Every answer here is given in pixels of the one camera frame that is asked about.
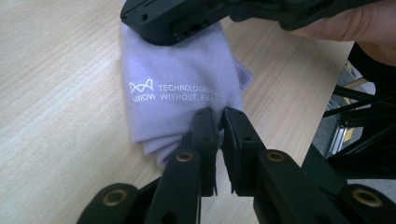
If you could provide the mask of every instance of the cloth fold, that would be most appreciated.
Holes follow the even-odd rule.
[[[211,107],[216,121],[224,107],[242,110],[242,94],[253,76],[233,58],[216,23],[170,47],[122,30],[122,73],[134,142],[163,168],[195,111]]]

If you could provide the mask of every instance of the folded cloth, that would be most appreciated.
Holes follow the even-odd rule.
[[[195,111],[242,110],[253,76],[233,55],[219,23],[174,46],[155,46],[122,24],[122,73],[132,138],[163,168]]]

